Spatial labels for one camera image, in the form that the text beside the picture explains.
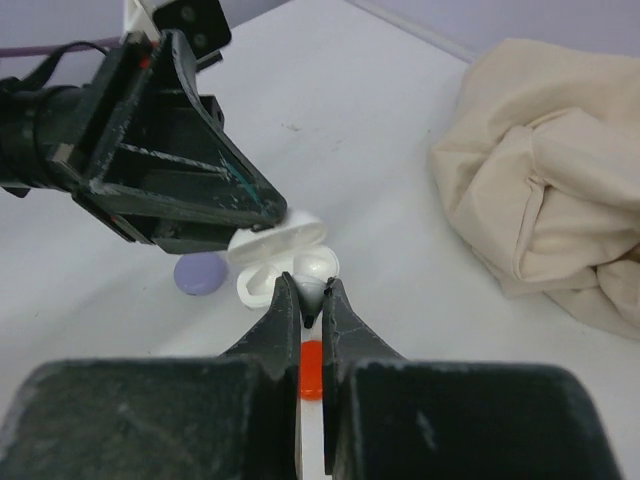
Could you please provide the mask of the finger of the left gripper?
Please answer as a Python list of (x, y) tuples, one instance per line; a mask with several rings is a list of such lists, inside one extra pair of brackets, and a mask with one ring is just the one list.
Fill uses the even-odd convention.
[(237, 231), (265, 228), (263, 182), (85, 182), (74, 201), (125, 241), (175, 255), (221, 251)]
[(229, 225), (284, 219), (284, 197), (204, 106), (182, 32), (162, 34), (123, 114), (120, 212)]

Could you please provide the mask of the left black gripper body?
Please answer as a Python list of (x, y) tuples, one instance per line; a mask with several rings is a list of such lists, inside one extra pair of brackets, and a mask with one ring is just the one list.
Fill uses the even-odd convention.
[(128, 35), (79, 90), (47, 155), (72, 199), (126, 240), (157, 240), (165, 225), (164, 57), (164, 39)]

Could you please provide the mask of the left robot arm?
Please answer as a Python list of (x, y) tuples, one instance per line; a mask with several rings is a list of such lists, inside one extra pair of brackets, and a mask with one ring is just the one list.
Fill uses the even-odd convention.
[(283, 221), (285, 198), (197, 91), (182, 32), (127, 36), (83, 86), (49, 86), (58, 62), (1, 82), (5, 191), (66, 193), (120, 238), (169, 254), (223, 250), (240, 229)]

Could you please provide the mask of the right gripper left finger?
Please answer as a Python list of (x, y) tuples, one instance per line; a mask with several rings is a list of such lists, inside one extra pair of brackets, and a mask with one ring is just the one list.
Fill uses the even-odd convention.
[(272, 299), (261, 318), (221, 357), (255, 359), (273, 378), (298, 379), (301, 309), (293, 277), (283, 273), (275, 282)]

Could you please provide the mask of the white earbud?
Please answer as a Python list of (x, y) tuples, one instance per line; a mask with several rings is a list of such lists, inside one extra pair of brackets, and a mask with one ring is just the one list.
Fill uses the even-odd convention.
[(294, 274), (302, 322), (311, 329), (323, 308), (326, 281), (306, 274)]

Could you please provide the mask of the white charging case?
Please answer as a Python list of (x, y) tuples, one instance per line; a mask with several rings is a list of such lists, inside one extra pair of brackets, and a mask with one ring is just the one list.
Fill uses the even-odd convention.
[(326, 281), (339, 274), (335, 252), (324, 244), (328, 229), (304, 210), (290, 209), (274, 228), (237, 231), (227, 248), (227, 260), (239, 267), (240, 301), (249, 309), (269, 306), (276, 279), (284, 272)]

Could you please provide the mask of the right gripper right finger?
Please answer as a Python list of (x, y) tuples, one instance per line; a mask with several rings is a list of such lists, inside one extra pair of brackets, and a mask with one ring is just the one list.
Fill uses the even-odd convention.
[(339, 425), (339, 390), (349, 366), (359, 359), (403, 359), (353, 310), (344, 284), (330, 278), (322, 304), (324, 468), (334, 471)]

